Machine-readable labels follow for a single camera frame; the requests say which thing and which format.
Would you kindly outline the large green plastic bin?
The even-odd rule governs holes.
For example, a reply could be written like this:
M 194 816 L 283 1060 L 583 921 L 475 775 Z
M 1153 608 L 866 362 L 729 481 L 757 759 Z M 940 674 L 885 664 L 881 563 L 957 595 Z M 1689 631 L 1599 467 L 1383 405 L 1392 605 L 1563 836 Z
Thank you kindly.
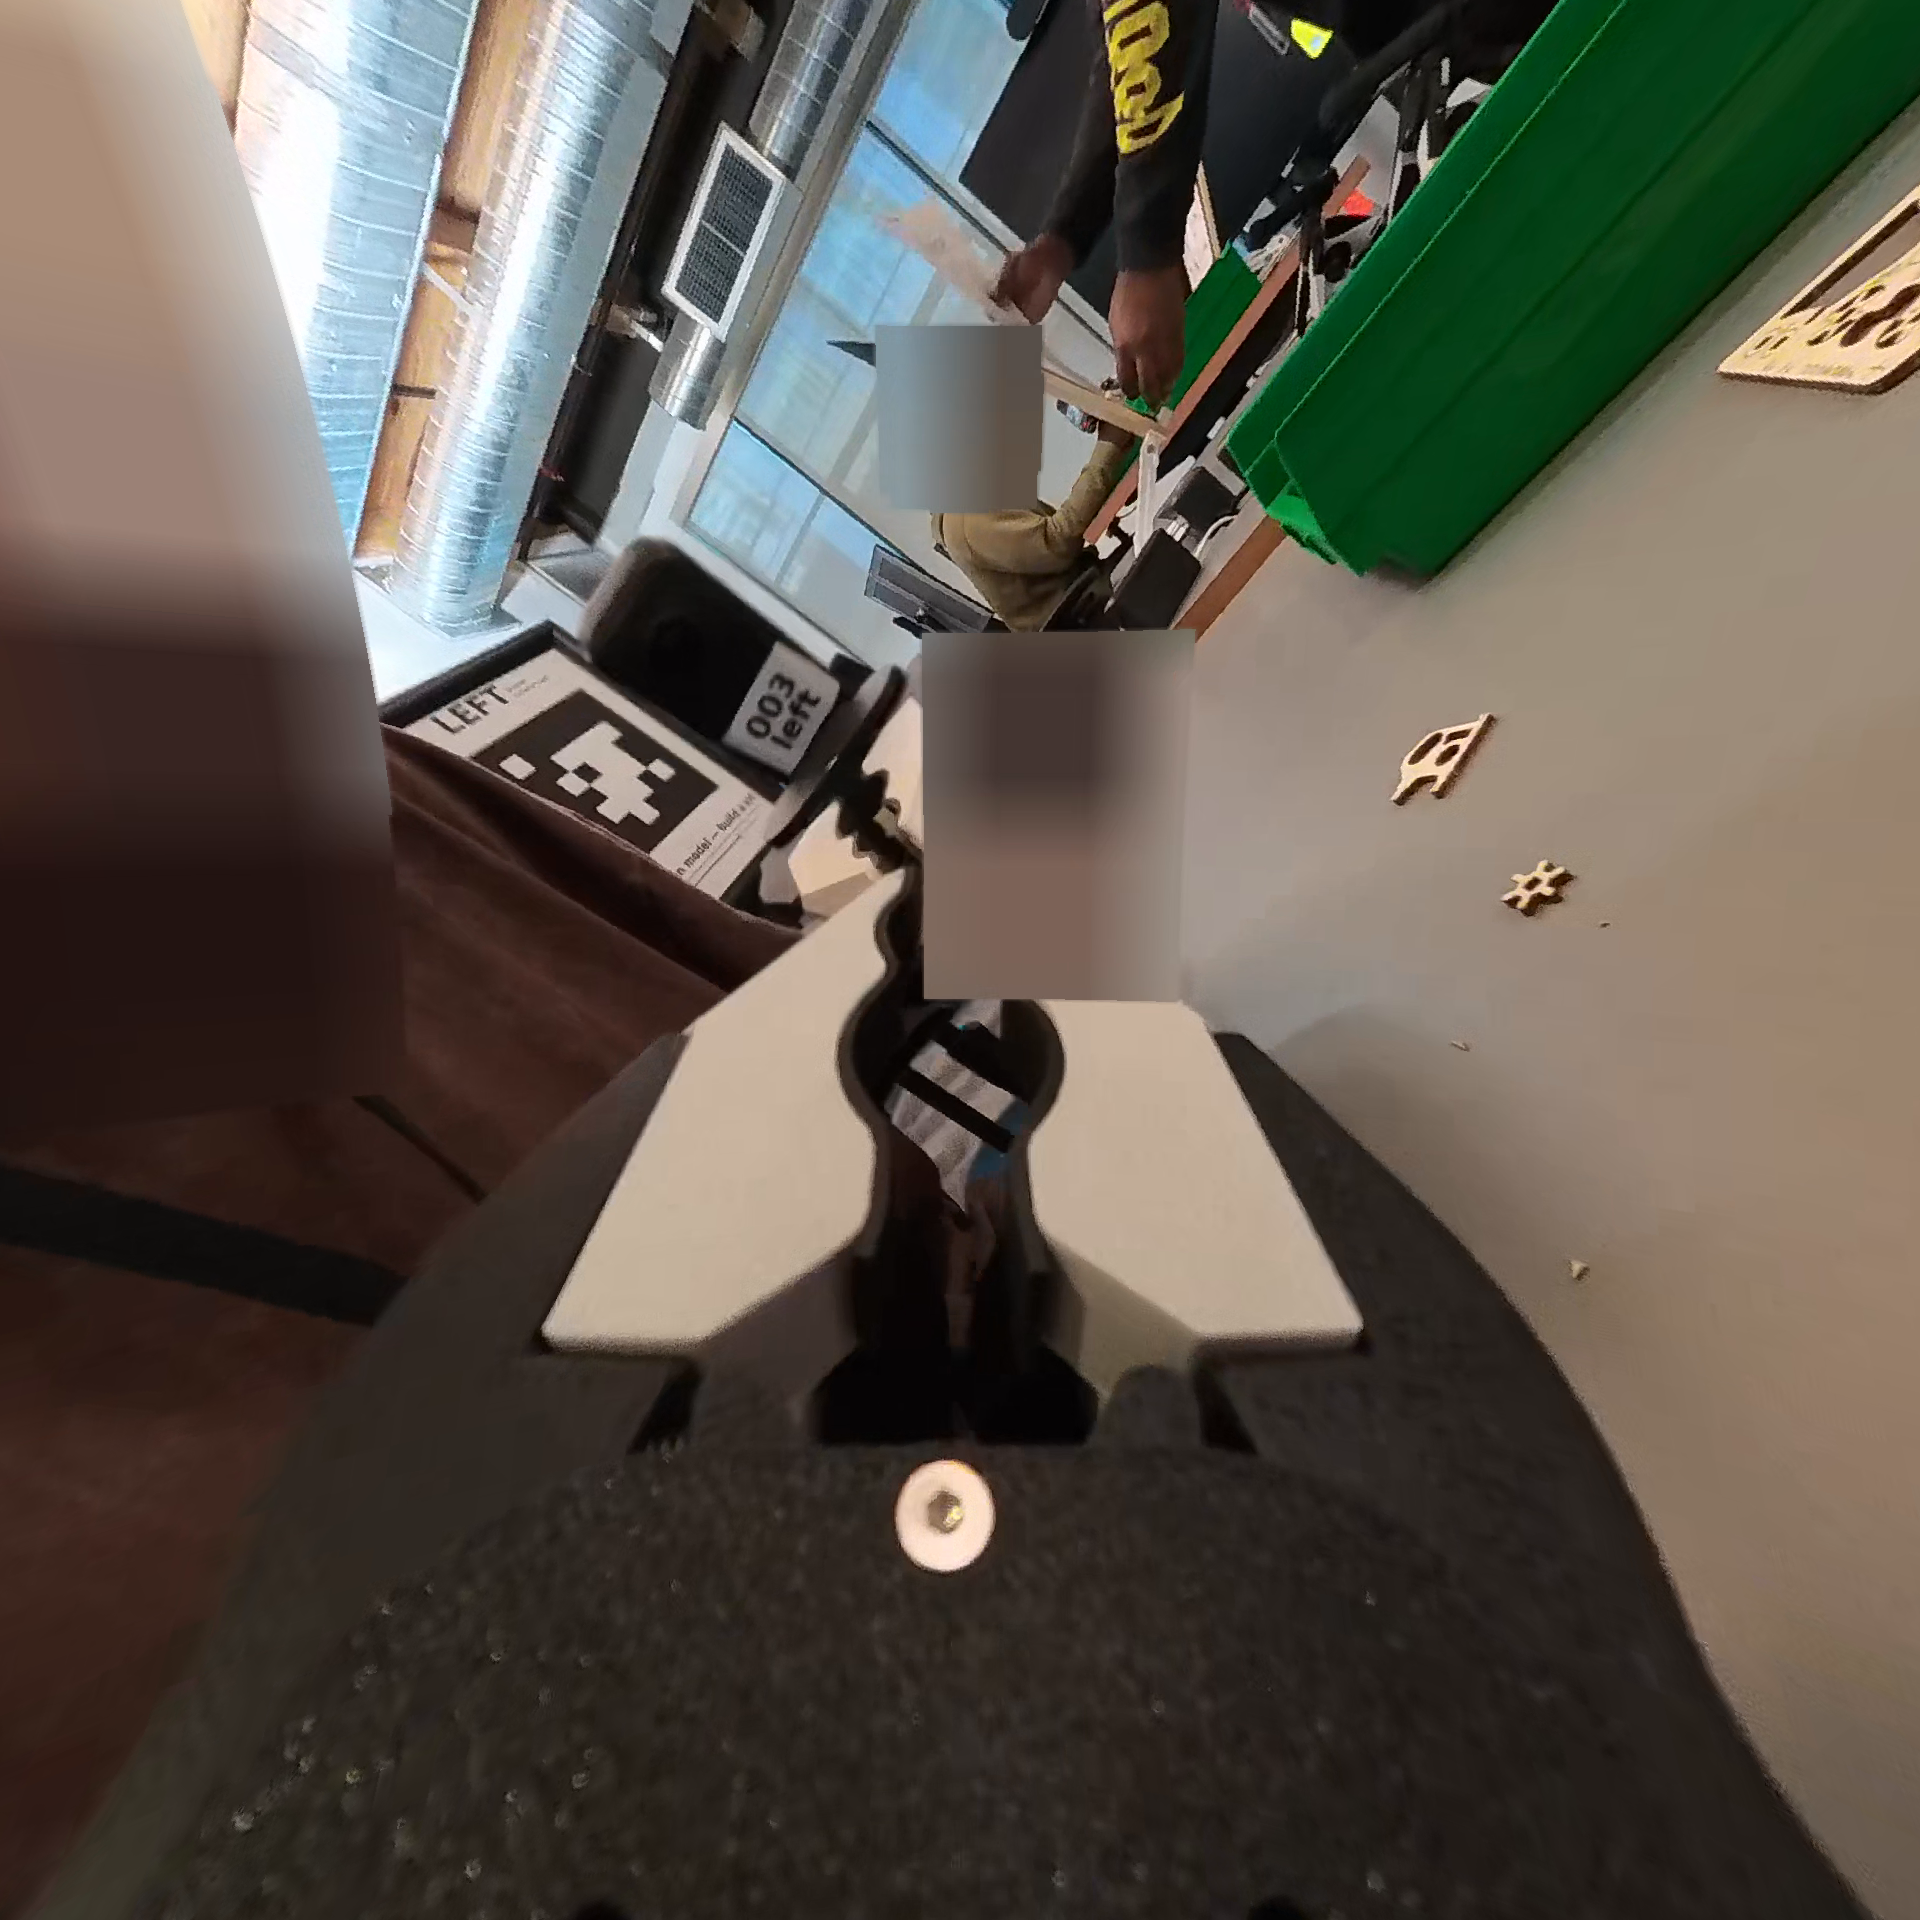
M 1243 421 L 1320 560 L 1442 570 L 1737 276 L 1737 109 L 1801 5 L 1556 5 Z

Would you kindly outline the wooden board with printed tag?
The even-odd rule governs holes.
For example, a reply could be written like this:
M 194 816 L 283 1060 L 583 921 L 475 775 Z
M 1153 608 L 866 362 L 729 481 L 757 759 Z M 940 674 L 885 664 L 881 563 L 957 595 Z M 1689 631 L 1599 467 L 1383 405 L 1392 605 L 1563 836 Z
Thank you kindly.
M 1740 348 L 1722 377 L 1879 396 L 1917 365 L 1917 193 L 1911 189 Z

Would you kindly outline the white vent grille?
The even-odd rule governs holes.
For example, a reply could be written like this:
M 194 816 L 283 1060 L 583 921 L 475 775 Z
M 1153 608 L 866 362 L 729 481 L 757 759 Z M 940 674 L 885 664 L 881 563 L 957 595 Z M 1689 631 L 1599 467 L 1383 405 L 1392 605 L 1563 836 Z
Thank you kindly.
M 735 129 L 715 130 L 663 274 L 663 300 L 724 341 L 789 226 L 796 183 Z

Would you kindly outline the car-shaped wooden cutout piece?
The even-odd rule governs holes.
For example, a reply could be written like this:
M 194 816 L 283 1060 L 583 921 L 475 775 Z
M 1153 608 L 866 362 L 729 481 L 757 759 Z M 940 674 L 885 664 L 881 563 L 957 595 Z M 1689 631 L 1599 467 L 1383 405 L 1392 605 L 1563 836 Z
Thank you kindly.
M 1419 739 L 1399 764 L 1391 803 L 1403 808 L 1419 795 L 1445 797 L 1473 764 L 1479 745 L 1496 729 L 1498 719 L 1483 712 L 1466 725 L 1441 728 Z

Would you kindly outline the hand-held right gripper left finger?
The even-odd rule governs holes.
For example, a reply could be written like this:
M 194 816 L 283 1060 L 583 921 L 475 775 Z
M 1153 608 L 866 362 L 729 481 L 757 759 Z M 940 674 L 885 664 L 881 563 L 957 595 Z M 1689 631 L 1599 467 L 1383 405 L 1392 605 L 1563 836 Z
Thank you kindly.
M 905 874 L 687 1034 L 541 1336 L 561 1353 L 849 1353 L 881 1148 L 844 1073 Z

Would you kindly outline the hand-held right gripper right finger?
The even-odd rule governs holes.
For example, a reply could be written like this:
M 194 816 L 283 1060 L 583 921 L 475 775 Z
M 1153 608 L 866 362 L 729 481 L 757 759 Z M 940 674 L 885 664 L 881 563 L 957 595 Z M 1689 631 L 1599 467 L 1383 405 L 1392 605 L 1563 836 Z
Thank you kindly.
M 1345 1353 L 1360 1309 L 1202 1017 L 1045 1000 L 1063 1068 L 1025 1139 L 1061 1277 L 1048 1345 L 1084 1378 Z

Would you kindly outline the person's left forearm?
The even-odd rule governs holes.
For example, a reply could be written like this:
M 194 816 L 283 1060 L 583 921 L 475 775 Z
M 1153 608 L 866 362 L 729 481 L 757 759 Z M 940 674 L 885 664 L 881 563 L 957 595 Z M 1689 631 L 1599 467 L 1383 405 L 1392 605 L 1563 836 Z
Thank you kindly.
M 617 1069 L 799 944 L 479 762 L 380 733 L 413 1082 Z

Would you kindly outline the small green plastic bin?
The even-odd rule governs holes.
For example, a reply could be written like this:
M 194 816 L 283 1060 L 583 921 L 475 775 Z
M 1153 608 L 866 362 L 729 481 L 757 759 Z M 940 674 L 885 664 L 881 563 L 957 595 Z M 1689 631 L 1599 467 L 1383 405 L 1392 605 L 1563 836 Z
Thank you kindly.
M 1208 268 L 1185 306 L 1185 365 L 1161 421 L 1172 426 L 1176 413 L 1195 397 L 1209 369 L 1225 351 L 1237 325 L 1257 306 L 1265 276 L 1237 245 L 1228 245 Z

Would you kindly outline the wooden plank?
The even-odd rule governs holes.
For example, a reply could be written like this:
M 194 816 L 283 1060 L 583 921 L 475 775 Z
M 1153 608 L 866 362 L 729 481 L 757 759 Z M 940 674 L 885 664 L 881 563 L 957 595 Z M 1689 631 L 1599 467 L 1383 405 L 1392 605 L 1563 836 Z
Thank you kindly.
M 1042 391 L 1085 433 L 1119 435 L 1131 441 L 1164 441 L 1169 418 L 1140 411 L 1112 387 L 1093 387 L 1042 356 Z

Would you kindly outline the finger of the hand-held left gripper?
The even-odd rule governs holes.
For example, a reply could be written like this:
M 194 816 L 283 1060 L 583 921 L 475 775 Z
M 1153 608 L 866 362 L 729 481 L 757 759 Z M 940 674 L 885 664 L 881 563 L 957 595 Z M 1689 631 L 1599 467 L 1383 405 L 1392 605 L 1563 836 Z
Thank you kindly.
M 904 697 L 875 733 L 839 808 L 839 833 L 868 863 L 924 856 L 924 707 Z
M 760 912 L 778 923 L 821 923 L 911 863 L 917 863 L 917 824 L 904 824 L 893 803 L 853 820 L 853 829 L 844 810 L 829 808 L 762 856 Z

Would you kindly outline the narrow silver air duct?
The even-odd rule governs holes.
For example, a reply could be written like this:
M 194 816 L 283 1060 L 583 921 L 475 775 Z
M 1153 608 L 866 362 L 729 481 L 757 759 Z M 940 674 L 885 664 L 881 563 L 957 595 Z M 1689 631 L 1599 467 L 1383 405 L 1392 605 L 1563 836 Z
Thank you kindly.
M 743 391 L 853 139 L 873 108 L 911 12 L 908 2 L 791 8 L 749 124 L 738 133 L 796 183 L 799 199 L 763 280 L 749 291 L 724 341 L 673 306 L 675 320 L 652 383 L 652 402 L 673 421 L 706 427 Z

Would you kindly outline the large silver air duct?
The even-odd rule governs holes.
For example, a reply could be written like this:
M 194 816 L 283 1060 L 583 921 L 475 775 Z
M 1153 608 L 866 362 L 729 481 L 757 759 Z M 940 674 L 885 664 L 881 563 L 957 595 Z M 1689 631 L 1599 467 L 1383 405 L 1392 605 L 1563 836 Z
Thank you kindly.
M 247 5 L 234 139 L 351 560 L 491 627 L 692 5 Z

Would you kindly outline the black white striped object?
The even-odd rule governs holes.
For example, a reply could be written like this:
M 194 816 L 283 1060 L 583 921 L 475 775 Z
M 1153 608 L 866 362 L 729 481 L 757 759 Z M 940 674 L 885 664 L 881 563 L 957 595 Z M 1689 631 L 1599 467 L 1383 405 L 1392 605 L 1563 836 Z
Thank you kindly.
M 973 1000 L 933 1024 L 887 1095 L 893 1127 L 933 1165 L 957 1211 L 1004 1172 L 1032 1122 L 1026 1103 L 1004 1082 L 1008 1060 L 1001 1004 Z

